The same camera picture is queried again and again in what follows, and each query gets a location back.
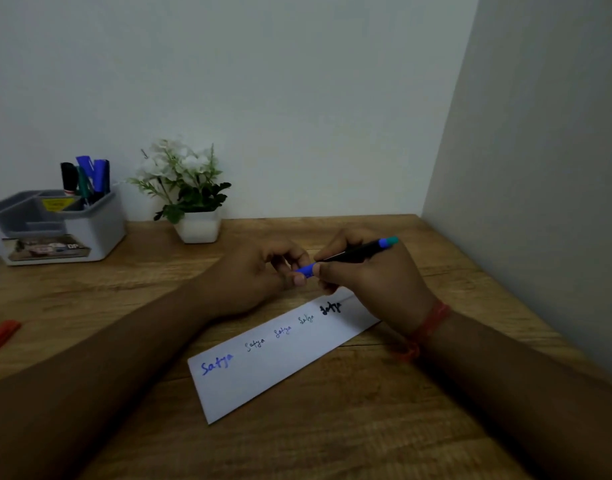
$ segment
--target yellow label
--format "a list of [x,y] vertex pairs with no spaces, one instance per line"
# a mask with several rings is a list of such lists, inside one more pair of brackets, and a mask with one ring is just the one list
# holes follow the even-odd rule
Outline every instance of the yellow label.
[[72,202],[75,201],[75,199],[72,197],[44,198],[41,199],[41,201],[43,202],[43,206],[46,208],[46,210],[49,210],[51,212],[58,212],[69,206]]

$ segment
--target forearm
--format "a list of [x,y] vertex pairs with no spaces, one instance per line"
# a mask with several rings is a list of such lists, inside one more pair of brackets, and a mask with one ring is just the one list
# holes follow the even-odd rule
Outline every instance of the forearm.
[[52,479],[69,468],[112,416],[212,318],[202,303],[206,298],[191,282],[1,380],[0,478]]
[[424,353],[551,475],[612,478],[612,387],[460,314]]

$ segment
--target gray pen holder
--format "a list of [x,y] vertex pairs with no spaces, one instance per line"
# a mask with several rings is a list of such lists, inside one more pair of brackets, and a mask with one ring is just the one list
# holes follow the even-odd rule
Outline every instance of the gray pen holder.
[[115,191],[88,208],[63,190],[0,200],[0,256],[8,266],[99,261],[126,235]]

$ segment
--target wood grain surface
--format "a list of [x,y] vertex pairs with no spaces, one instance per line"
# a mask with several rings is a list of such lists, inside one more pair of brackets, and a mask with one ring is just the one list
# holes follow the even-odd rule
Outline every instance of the wood grain surface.
[[[603,373],[416,216],[224,221],[219,241],[185,245],[167,223],[130,223],[104,261],[6,267],[0,378],[70,347],[201,273],[244,239],[281,235],[311,256],[344,226],[397,235],[430,288],[456,310],[577,370]],[[314,280],[196,337],[110,425],[82,479],[521,479],[534,473],[441,374],[398,362],[384,324],[365,331],[212,426],[186,360],[319,295]]]

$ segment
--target white paper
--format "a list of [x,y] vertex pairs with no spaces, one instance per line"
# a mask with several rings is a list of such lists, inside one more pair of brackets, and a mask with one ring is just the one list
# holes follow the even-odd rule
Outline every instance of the white paper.
[[224,417],[377,322],[340,288],[190,357],[206,420]]

